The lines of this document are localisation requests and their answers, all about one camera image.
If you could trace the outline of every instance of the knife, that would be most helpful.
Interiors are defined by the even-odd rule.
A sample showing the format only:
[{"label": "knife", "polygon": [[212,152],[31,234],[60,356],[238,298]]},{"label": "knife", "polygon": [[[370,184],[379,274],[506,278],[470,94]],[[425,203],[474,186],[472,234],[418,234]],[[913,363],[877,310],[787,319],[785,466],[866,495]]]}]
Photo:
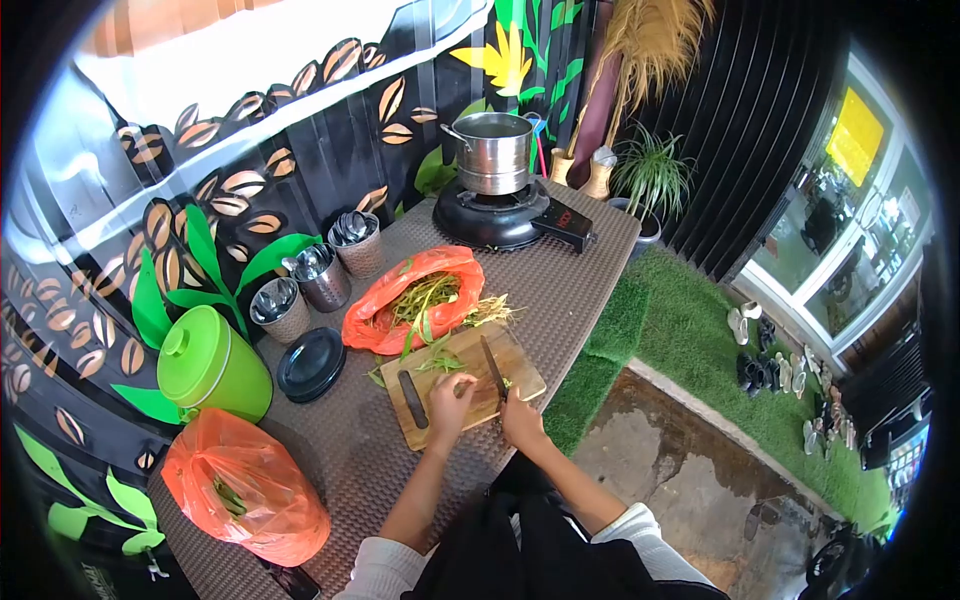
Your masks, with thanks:
[{"label": "knife", "polygon": [[490,367],[490,373],[493,375],[493,381],[496,383],[496,389],[500,392],[500,399],[507,400],[507,384],[503,382],[503,375],[500,369],[496,367],[496,361],[493,360],[493,352],[490,350],[490,344],[487,342],[487,336],[480,336],[480,346],[483,347],[483,353],[487,356],[487,366]]}]

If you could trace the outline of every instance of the brown table mat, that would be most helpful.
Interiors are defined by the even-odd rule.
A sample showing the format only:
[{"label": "brown table mat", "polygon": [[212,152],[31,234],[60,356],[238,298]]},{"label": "brown table mat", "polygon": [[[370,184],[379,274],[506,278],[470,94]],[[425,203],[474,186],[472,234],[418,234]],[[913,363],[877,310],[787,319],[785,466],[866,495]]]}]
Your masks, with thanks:
[{"label": "brown table mat", "polygon": [[[513,331],[546,381],[546,394],[533,400],[541,411],[596,324],[639,233],[638,221],[623,212],[568,187],[547,186],[557,200],[593,220],[598,242],[579,255],[551,237],[514,252],[474,252],[487,278],[483,297],[509,293],[511,306],[527,307]],[[433,205],[421,202],[383,231],[383,272],[411,254],[451,243],[433,225]],[[350,302],[334,313],[311,311],[312,326],[340,329],[347,307],[374,281],[376,277],[352,280]],[[258,349],[276,372],[285,348],[265,338]],[[387,392],[366,376],[374,366],[370,352],[349,349],[344,371],[329,392],[300,405],[275,388],[270,410],[259,423],[287,447],[330,512],[330,539],[303,565],[324,598],[347,584],[360,542],[376,535],[420,459],[404,442]],[[464,433],[447,466],[434,540],[471,494],[486,489],[513,452],[503,441],[498,419]],[[160,530],[202,598],[288,597],[247,550],[197,529],[166,490],[159,469],[149,495]]]}]

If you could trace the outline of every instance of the wooden cutting board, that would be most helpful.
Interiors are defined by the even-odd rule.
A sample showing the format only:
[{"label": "wooden cutting board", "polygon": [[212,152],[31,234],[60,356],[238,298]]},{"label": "wooden cutting board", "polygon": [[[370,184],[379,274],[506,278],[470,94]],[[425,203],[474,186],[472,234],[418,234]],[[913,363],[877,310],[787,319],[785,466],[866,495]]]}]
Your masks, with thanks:
[{"label": "wooden cutting board", "polygon": [[[473,393],[473,401],[470,403],[467,417],[464,419],[465,431],[500,414],[500,393],[497,391],[496,383],[493,381],[493,375],[487,364],[487,357],[480,345],[481,336],[486,336],[500,373],[514,385],[519,386],[523,400],[530,400],[546,391],[543,377],[530,362],[514,334],[504,325],[484,323],[479,327],[470,327],[466,331],[450,336],[450,339],[443,346],[445,355],[455,356],[457,360],[467,365],[459,371],[468,372],[478,379],[477,389]],[[416,352],[411,352],[402,360],[391,361],[380,368],[383,381],[387,386],[387,392],[390,393],[390,401],[396,411],[396,419],[400,423],[403,436],[407,439],[407,445],[410,446],[411,450],[422,450],[426,447],[426,436],[430,431],[428,424],[430,420],[430,390],[433,389],[437,379],[444,374],[443,369],[417,371],[417,367],[428,362],[432,356],[432,348],[421,348]],[[418,427],[414,414],[407,403],[399,378],[403,371],[410,373],[413,387],[416,388],[417,396],[420,397],[420,403],[427,419],[427,426],[424,428]],[[416,402],[417,399],[411,398],[411,401]]]}]

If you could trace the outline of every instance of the green lid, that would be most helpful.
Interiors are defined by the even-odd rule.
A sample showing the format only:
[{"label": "green lid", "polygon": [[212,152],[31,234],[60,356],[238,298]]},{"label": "green lid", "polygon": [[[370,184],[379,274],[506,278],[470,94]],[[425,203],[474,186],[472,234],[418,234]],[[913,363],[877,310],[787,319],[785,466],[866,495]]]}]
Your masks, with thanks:
[{"label": "green lid", "polygon": [[202,401],[224,371],[229,335],[227,320],[212,306],[196,306],[177,319],[156,361],[163,395],[183,408]]}]

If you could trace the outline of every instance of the person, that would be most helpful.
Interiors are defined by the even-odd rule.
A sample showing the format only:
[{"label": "person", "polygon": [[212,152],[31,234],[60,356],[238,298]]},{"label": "person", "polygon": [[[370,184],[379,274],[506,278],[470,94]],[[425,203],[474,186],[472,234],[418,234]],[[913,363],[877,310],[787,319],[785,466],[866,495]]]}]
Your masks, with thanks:
[{"label": "person", "polygon": [[431,550],[444,468],[476,384],[454,373],[434,386],[420,463],[335,600],[727,599],[663,541],[649,508],[627,507],[553,445],[516,386],[500,418],[517,456]]}]

